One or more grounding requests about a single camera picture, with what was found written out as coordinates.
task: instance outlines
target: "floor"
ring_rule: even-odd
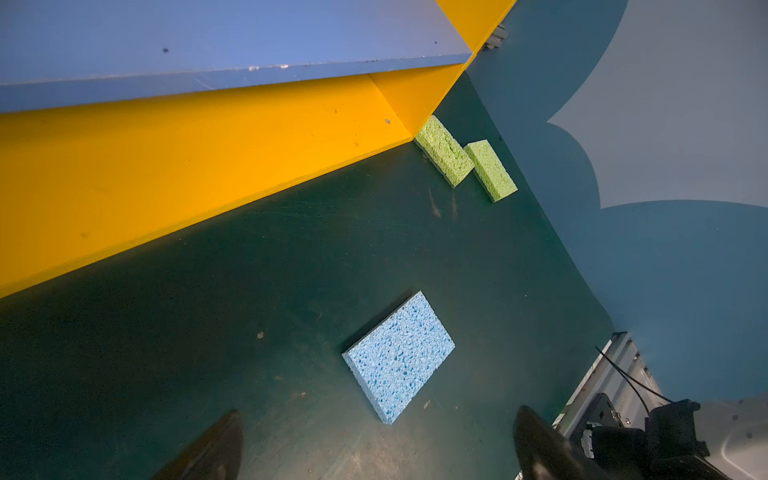
[[[436,112],[520,191],[406,144],[0,300],[0,477],[149,478],[229,409],[240,478],[514,478],[612,325],[463,76]],[[341,353],[422,290],[456,349],[394,425]]]

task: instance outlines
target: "blue wall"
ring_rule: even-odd
[[[704,401],[768,391],[768,209],[697,199],[601,209],[591,159],[548,123],[601,61],[626,7],[519,0],[505,19],[511,37],[478,55],[470,78],[581,274],[666,394]],[[732,63],[714,63],[713,74],[739,67],[732,55],[714,61],[725,58]],[[737,160],[720,162],[737,169]]]

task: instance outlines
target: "blue panel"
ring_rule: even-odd
[[[0,7],[0,111],[463,63],[435,0],[27,0]]]

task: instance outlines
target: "yellow shelf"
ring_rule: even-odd
[[[476,53],[514,0],[464,3]],[[411,141],[464,68],[0,115],[0,296]]]

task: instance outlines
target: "cable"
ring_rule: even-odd
[[[634,385],[632,385],[632,382],[630,382],[630,381],[629,381],[629,379],[628,379],[628,378],[627,378],[627,377],[626,377],[626,376],[625,376],[623,373],[619,372],[619,375],[621,375],[622,377],[624,377],[624,381],[625,381],[625,382],[627,382],[627,385],[629,385],[630,387],[632,387],[632,389],[634,390],[634,392],[635,392],[635,393],[637,393],[637,397],[640,399],[640,403],[642,403],[642,404],[643,404],[643,408],[645,409],[645,412],[646,412],[646,413],[648,414],[648,416],[650,417],[650,410],[648,409],[648,406],[645,404],[645,400],[643,400],[643,397],[640,395],[640,392],[638,392],[638,391],[637,391],[637,389],[636,389],[636,388],[634,388]]]
[[[605,354],[603,353],[603,351],[602,351],[602,350],[598,349],[598,352],[600,352],[600,354],[601,354],[603,357],[605,357],[605,359],[606,359],[608,362],[611,362],[611,359],[609,359],[608,357],[606,357],[606,356],[605,356]],[[619,373],[619,376],[620,376],[622,379],[624,379],[624,381],[627,383],[627,385],[629,385],[629,386],[630,386],[630,388],[634,390],[634,392],[637,394],[637,397],[640,399],[640,403],[642,403],[642,404],[643,404],[643,408],[645,409],[645,412],[646,412],[646,413],[648,414],[648,416],[650,417],[650,410],[648,409],[648,405],[646,405],[646,404],[645,404],[645,400],[643,400],[643,396],[640,394],[640,392],[638,392],[638,391],[637,391],[637,389],[636,389],[636,388],[634,388],[634,385],[632,385],[632,382],[630,382],[630,381],[629,381],[629,379],[627,378],[627,377],[629,376],[629,374],[627,374],[627,373],[626,373],[624,370],[620,369],[620,368],[619,368],[619,367],[618,367],[618,366],[617,366],[615,363],[611,362],[611,365],[612,365],[612,366],[614,366],[614,368],[615,368],[615,369],[618,371],[618,373]]]
[[[596,350],[597,350],[597,351],[598,351],[598,352],[599,352],[599,353],[600,353],[600,354],[601,354],[601,355],[602,355],[602,356],[603,356],[603,357],[604,357],[604,358],[605,358],[605,359],[608,361],[608,363],[610,363],[610,364],[611,364],[611,366],[613,366],[613,367],[614,367],[616,370],[618,370],[618,371],[619,371],[619,373],[621,373],[621,375],[624,377],[624,379],[626,379],[627,381],[629,381],[629,380],[632,380],[633,382],[637,383],[639,386],[643,387],[643,388],[644,388],[644,389],[646,389],[648,392],[651,392],[651,393],[653,393],[655,396],[659,397],[660,399],[664,399],[664,400],[667,400],[669,403],[674,403],[674,401],[673,401],[673,400],[670,400],[670,399],[668,399],[667,397],[665,397],[665,396],[661,395],[659,392],[656,392],[656,391],[654,391],[654,390],[652,390],[652,389],[649,389],[648,387],[646,387],[646,386],[645,386],[645,385],[643,385],[642,383],[638,382],[638,381],[637,381],[637,380],[636,380],[636,379],[635,379],[633,376],[631,376],[629,373],[626,373],[624,370],[622,370],[620,366],[616,365],[616,364],[613,362],[613,360],[609,359],[609,358],[607,357],[607,355],[605,355],[605,354],[603,353],[603,351],[602,351],[602,350],[600,350],[600,349],[599,349],[599,348],[597,348],[597,347],[595,347],[595,349],[596,349]]]

